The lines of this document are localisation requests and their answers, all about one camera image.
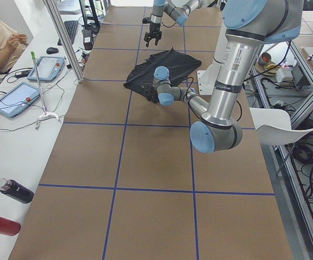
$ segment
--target metal pole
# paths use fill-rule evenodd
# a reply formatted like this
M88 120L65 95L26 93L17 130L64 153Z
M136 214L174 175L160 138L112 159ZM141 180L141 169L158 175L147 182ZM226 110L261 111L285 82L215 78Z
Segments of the metal pole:
M67 54L67 58L68 58L71 66L72 66L72 69L75 73L75 76L78 79L78 82L82 82L84 80L84 75L83 75L82 70L79 66L78 60L76 59L75 52L73 50L71 41L70 41L69 36L67 34L67 30L65 28L65 25L63 24L60 12L59 12L56 4L55 4L55 1L54 0L44 0L44 4L46 5L48 12L49 12L49 14L53 20L55 29L58 32L59 38L61 40L63 48L65 49L65 52Z
M47 107L46 107L46 104L44 102L43 90L42 90L42 86L41 86L41 81L39 79L38 67L37 67L37 63L36 63L36 57L35 57L35 53L33 51L31 51L31 56L32 56L32 60L33 60L33 66L34 66L35 72L36 72L37 83L38 83L38 87L39 87L39 93L40 93L40 96L41 96L43 111L44 111L44 113L46 113L47 112Z

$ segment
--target black cloth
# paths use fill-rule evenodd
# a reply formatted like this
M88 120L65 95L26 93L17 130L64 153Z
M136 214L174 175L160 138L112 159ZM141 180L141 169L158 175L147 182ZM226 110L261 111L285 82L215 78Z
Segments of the black cloth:
M152 87L154 71L159 66L165 66L169 70L169 80L172 86L178 86L188 75L202 64L201 61L190 55L174 50L166 50L150 55L144 63L136 65L128 75L124 86L149 101L158 102L157 92Z

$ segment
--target white stand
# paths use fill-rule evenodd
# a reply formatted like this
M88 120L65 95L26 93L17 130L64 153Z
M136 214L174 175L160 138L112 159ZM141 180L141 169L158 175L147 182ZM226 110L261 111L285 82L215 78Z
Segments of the white stand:
M224 23L221 25L219 39L216 44L213 63L209 65L206 70L197 71L197 81L199 83L200 95L211 95L214 89L214 83L218 77L219 69L221 64L215 60L221 62L227 45L227 38L225 36L226 26Z
M60 121L59 116L56 113L47 111L47 107L46 107L46 104L45 104L45 101L43 98L43 90L42 90L42 86L41 86L41 81L39 79L39 73L38 73L38 67L36 64L36 58L35 58L35 54L33 51L31 51L31 56L32 56L33 65L34 65L35 72L36 72L37 83L38 83L38 87L39 87L39 92L40 92L41 101L42 101L42 108L43 108L43 114L41 114L38 117L37 122L36 122L36 129L38 129L41 121L46 120L46 118L56 118L59 122L61 122L61 121Z

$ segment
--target small box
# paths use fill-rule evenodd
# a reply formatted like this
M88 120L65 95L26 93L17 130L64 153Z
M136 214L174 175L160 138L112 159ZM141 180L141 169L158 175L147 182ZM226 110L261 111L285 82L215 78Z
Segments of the small box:
M291 71L280 68L276 73L277 82L291 82L293 80Z

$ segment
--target brown table surface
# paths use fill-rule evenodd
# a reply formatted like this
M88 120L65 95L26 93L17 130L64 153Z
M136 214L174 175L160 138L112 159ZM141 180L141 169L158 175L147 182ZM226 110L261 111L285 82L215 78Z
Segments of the brown table surface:
M108 10L9 259L292 259L244 93L241 144L202 154L185 104L162 107L124 88L136 64L171 47L200 69L212 62L216 9L162 27L147 48L150 12Z

